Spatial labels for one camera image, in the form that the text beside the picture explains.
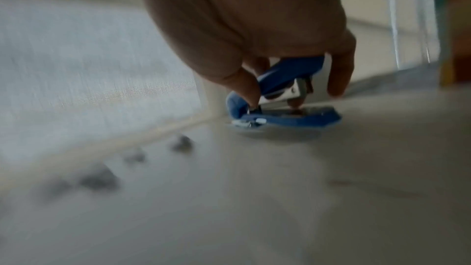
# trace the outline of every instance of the multicolored object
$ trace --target multicolored object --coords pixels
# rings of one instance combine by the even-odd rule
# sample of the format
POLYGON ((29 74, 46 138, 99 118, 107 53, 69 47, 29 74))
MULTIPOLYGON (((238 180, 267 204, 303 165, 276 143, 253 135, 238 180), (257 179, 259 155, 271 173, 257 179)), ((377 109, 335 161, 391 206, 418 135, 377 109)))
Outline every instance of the multicolored object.
POLYGON ((471 82, 471 0, 435 0, 441 85, 471 82))
POLYGON ((229 115, 239 127, 274 124, 290 127, 325 127, 338 122, 341 116, 333 107, 301 109, 264 109, 261 105, 289 99, 304 98, 312 91, 312 75, 322 69, 324 56, 283 59, 258 77, 262 97, 257 109, 235 92, 226 99, 229 115))

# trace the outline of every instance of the skin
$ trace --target skin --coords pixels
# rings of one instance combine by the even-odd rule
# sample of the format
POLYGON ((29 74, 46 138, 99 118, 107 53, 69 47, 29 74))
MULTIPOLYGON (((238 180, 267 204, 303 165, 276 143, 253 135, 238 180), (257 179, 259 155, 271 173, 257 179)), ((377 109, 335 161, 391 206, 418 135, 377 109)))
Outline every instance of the skin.
MULTIPOLYGON (((341 96, 353 73, 356 40, 340 0, 145 0, 175 53, 203 78, 258 105, 256 77, 268 57, 329 53, 328 92, 341 96)), ((291 101, 299 106, 303 100, 291 101)))

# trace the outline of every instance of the table surface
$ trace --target table surface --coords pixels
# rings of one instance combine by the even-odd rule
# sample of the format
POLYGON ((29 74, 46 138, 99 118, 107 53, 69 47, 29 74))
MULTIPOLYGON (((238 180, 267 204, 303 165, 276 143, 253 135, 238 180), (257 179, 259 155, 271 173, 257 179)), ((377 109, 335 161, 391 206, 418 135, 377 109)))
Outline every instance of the table surface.
POLYGON ((214 120, 104 159, 111 189, 15 189, 0 264, 471 264, 470 98, 339 101, 322 131, 214 120))

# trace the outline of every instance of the blue stapler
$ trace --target blue stapler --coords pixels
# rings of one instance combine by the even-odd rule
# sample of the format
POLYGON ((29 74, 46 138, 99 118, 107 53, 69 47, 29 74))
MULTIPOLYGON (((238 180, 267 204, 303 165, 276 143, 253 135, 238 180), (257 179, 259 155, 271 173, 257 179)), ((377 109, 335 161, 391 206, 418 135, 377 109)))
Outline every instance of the blue stapler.
POLYGON ((262 97, 256 109, 235 92, 226 99, 229 115, 238 127, 264 124, 321 128, 338 122, 341 116, 331 106, 299 109, 265 109, 264 104, 304 98, 313 91, 312 76, 322 69, 324 56, 283 59, 258 77, 262 97))

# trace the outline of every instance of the hand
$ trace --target hand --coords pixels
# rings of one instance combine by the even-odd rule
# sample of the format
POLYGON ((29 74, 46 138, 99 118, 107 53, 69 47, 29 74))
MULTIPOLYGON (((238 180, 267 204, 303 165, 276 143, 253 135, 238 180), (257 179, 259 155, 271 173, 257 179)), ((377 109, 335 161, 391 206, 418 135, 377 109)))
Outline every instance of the hand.
MULTIPOLYGON (((195 72, 257 106, 253 74, 267 57, 330 53, 328 92, 344 93, 354 68, 356 40, 340 0, 145 0, 162 35, 195 72)), ((291 101, 291 106, 303 100, 291 101)))

